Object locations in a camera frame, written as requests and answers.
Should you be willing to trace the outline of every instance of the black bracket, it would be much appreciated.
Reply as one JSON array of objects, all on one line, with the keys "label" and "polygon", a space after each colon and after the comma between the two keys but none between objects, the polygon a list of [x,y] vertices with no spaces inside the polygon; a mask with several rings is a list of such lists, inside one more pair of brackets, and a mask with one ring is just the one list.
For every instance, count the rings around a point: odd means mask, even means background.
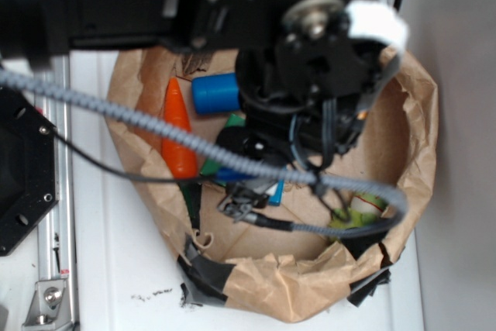
[{"label": "black bracket", "polygon": [[0,87],[0,257],[57,203],[55,130],[24,96]]}]

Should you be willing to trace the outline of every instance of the crumpled paper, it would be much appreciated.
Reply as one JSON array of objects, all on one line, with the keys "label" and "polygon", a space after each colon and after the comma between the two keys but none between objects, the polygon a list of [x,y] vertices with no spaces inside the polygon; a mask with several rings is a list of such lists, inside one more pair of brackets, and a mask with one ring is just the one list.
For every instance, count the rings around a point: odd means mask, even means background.
[{"label": "crumpled paper", "polygon": [[[164,94],[171,76],[178,76],[193,132],[215,138],[227,115],[197,116],[190,80],[196,76],[231,72],[236,51],[215,53],[202,69],[183,68],[187,59],[161,47],[121,52],[115,64],[108,99],[162,116]],[[407,195],[409,212],[383,240],[358,260],[341,243],[309,233],[286,233],[245,223],[233,224],[215,210],[224,196],[216,185],[203,186],[200,231],[194,231],[184,199],[175,185],[135,184],[171,253],[183,256],[186,236],[212,260],[235,264],[223,293],[226,306],[259,312],[285,322],[307,319],[350,294],[350,284],[395,262],[432,195],[438,133],[436,83],[411,55],[405,56],[398,75],[383,90],[367,118],[357,148],[336,157],[326,172],[396,184]],[[108,121],[123,167],[146,176],[171,177],[160,156],[160,139],[149,133]],[[204,159],[198,158],[201,166]],[[324,226],[329,213],[302,185],[286,184],[280,207],[264,213]]]}]

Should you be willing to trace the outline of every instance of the blue object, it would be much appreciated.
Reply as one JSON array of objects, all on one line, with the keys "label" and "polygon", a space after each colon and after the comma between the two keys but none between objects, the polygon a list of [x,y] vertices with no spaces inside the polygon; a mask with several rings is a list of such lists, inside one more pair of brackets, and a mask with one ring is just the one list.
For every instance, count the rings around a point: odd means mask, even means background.
[{"label": "blue object", "polygon": [[215,173],[215,179],[223,182],[251,180],[252,178],[255,177],[250,176],[249,174],[241,174],[240,172],[236,172],[225,167],[221,167],[217,173]]},{"label": "blue object", "polygon": [[277,184],[276,194],[272,195],[269,199],[269,205],[278,206],[281,204],[282,192],[284,190],[284,180],[279,181]]},{"label": "blue object", "polygon": [[239,110],[239,89],[234,73],[195,78],[191,89],[198,114]]}]

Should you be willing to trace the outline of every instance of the yellow-green object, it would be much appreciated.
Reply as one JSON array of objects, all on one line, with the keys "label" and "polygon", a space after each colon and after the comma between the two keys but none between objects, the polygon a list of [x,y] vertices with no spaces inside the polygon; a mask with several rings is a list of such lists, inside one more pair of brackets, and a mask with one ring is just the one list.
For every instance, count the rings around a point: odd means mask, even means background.
[{"label": "yellow-green object", "polygon": [[[334,218],[329,224],[329,227],[334,229],[352,229],[373,224],[379,220],[387,206],[388,203],[376,195],[357,193],[353,196],[350,207],[348,207],[350,221],[343,222],[340,219]],[[337,209],[335,213],[342,219],[346,218],[346,213],[343,209]]]},{"label": "yellow-green object", "polygon": [[[352,228],[360,228],[362,226],[367,226],[376,222],[379,218],[372,213],[362,213],[355,211],[354,209],[348,208],[348,212],[350,214],[350,221],[343,222],[340,219],[334,218],[329,224],[330,228],[334,229],[352,229]],[[342,209],[335,210],[335,213],[345,219],[346,213]]]}]

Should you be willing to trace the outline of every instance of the white tape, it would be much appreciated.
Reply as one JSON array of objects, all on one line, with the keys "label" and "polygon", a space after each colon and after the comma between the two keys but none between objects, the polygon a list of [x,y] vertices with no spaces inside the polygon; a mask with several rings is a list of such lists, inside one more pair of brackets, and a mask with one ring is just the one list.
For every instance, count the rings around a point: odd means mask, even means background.
[{"label": "white tape", "polygon": [[346,12],[350,39],[376,40],[395,48],[401,57],[405,54],[408,25],[393,8],[377,0],[352,0]]}]

